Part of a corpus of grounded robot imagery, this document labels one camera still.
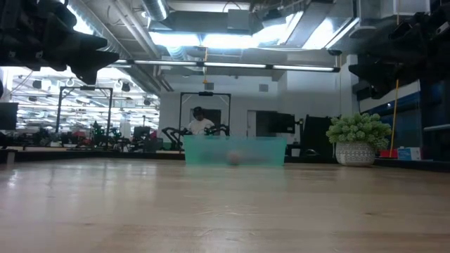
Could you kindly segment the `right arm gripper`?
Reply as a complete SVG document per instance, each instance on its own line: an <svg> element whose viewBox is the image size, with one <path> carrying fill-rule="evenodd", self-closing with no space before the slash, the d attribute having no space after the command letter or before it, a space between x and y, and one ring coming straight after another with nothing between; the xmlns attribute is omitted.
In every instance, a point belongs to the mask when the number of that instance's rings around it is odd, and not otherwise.
<svg viewBox="0 0 450 253"><path fill-rule="evenodd" d="M348 70L366 85L365 92L373 99L381 99L402 84L421 81L434 84L450 79L450 1L433 1L431 12L417 12L399 18L375 31L371 39L371 53L419 53L420 58L401 63L387 58L359 55L358 63Z"/></svg>

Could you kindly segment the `long ceiling light bar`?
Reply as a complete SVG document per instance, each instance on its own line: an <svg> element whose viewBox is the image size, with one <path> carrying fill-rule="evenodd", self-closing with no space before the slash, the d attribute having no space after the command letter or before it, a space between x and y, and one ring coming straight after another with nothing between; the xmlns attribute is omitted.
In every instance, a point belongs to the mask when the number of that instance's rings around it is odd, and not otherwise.
<svg viewBox="0 0 450 253"><path fill-rule="evenodd" d="M339 72L339 67L323 67L314 65L273 65L260 63L223 63L204 61L174 61L174 60L117 60L113 65L158 65L177 67L227 67L247 68L256 70L285 70L299 72Z"/></svg>

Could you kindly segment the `blue and white box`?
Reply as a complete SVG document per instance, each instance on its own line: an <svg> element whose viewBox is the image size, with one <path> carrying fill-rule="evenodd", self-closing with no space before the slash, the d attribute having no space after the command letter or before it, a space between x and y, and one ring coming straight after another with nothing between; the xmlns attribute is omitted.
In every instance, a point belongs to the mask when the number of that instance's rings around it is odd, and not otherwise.
<svg viewBox="0 0 450 253"><path fill-rule="evenodd" d="M397 149L397 157L399 160L418 161L422 160L422 152L420 147L400 147Z"/></svg>

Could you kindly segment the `pink raspberry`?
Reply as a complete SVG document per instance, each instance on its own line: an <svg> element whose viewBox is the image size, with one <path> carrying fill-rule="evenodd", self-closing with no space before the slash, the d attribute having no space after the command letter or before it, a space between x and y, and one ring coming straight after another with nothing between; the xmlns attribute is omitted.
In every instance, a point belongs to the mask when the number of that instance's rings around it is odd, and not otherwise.
<svg viewBox="0 0 450 253"><path fill-rule="evenodd" d="M238 150L230 150L226 154L226 162L231 166L238 166L243 161L243 156Z"/></svg>

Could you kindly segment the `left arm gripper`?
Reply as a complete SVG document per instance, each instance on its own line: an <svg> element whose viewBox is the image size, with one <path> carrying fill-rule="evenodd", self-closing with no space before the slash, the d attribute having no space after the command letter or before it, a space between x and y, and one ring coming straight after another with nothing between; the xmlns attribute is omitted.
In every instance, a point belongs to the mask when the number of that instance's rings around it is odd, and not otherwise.
<svg viewBox="0 0 450 253"><path fill-rule="evenodd" d="M118 53L97 51L107 40L74 29L70 0L0 0L0 67L43 67L65 70L59 60L48 56L45 36L51 34L52 51L80 51L67 60L78 79L95 85L100 69L119 60Z"/></svg>

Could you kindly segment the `silver ventilation duct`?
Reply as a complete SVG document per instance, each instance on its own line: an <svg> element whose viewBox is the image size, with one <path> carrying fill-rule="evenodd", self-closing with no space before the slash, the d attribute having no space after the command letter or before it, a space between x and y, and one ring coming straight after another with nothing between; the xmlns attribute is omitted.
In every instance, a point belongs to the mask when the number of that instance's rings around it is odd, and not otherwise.
<svg viewBox="0 0 450 253"><path fill-rule="evenodd" d="M162 21L169 16L169 6L166 0L141 0L147 16L153 21Z"/></svg>

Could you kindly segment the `potted green succulent plant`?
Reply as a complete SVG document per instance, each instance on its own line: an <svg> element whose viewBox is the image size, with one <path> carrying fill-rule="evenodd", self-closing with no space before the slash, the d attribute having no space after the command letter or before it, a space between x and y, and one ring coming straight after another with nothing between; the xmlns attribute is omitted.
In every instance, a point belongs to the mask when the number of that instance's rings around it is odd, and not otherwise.
<svg viewBox="0 0 450 253"><path fill-rule="evenodd" d="M381 122L380 115L356 113L332 118L326 136L334 145L339 164L366 167L375 162L378 151L386 149L391 133L391 126Z"/></svg>

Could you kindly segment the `person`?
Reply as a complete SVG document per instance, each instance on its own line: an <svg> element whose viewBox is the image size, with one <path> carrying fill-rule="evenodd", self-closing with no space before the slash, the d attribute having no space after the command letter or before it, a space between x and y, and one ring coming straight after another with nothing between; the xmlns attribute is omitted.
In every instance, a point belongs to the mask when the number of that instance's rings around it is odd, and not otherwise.
<svg viewBox="0 0 450 253"><path fill-rule="evenodd" d="M189 123L188 130L193 135L204 135L205 129L214 126L214 123L205 117L205 112L202 107L193 108L194 119Z"/></svg>

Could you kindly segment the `black monitor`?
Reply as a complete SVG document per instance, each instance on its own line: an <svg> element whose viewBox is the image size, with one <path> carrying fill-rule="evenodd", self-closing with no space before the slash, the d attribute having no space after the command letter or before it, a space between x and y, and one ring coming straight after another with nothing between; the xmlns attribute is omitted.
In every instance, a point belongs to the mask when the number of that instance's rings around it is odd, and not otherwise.
<svg viewBox="0 0 450 253"><path fill-rule="evenodd" d="M18 103L0 103L0 130L16 130Z"/></svg>
<svg viewBox="0 0 450 253"><path fill-rule="evenodd" d="M272 137L276 134L294 134L295 116L291 114L256 111L256 135Z"/></svg>

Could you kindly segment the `black panel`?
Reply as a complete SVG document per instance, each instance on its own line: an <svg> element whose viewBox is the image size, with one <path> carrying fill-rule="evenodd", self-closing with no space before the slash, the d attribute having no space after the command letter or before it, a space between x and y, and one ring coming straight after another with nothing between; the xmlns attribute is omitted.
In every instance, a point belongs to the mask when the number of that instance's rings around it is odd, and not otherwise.
<svg viewBox="0 0 450 253"><path fill-rule="evenodd" d="M302 135L303 156L321 159L335 158L335 146L326 135L330 126L330 117L306 116Z"/></svg>

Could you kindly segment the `teal translucent plastic container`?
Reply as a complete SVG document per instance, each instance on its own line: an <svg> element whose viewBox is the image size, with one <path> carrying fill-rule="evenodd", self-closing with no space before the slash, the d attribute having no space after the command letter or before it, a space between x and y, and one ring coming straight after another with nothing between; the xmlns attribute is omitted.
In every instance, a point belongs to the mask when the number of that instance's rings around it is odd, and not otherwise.
<svg viewBox="0 0 450 253"><path fill-rule="evenodd" d="M229 165L226 154L238 150L243 156L239 166L282 167L287 140L283 137L186 136L185 160L188 165Z"/></svg>

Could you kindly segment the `yellow pole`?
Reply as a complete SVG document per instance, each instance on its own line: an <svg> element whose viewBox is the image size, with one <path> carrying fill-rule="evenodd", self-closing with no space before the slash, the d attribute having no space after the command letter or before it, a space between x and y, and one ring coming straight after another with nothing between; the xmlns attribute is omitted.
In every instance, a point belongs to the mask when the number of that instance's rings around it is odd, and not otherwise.
<svg viewBox="0 0 450 253"><path fill-rule="evenodd" d="M393 110L393 118L392 118L392 133L390 139L390 153L389 158L393 158L393 150L394 150L394 137L395 137L395 129L397 122L397 106L398 106L398 94L399 94L399 79L396 80L395 86L395 97L394 97L394 110Z"/></svg>

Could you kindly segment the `black background rig frame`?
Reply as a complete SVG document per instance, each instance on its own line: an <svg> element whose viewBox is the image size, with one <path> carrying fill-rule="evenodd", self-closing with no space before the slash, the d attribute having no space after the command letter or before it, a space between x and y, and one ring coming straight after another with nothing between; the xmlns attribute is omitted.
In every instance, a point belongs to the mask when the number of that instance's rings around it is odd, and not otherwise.
<svg viewBox="0 0 450 253"><path fill-rule="evenodd" d="M197 96L227 96L229 101L228 101L228 126L230 125L231 122L231 94L230 93L214 93L211 91L199 91L199 92L181 92L179 95L179 125L178 125L178 130L181 131L181 120L182 120L182 107L183 107L183 97L184 95L197 95Z"/></svg>
<svg viewBox="0 0 450 253"><path fill-rule="evenodd" d="M109 133L110 133L110 123L111 123L111 114L112 114L112 105L113 105L113 88L102 88L102 87L95 87L92 85L84 85L84 86L61 86L59 95L58 95L58 105L57 105L57 117L56 117L56 130L55 133L58 134L60 131L60 114L62 109L62 103L63 99L65 99L67 96L69 96L75 89L79 89L80 91L95 91L95 90L106 90L109 91L109 95L106 96L106 98L109 99L108 103L108 120L107 120L107 128L106 128L106 142L104 150L108 150L109 148Z"/></svg>

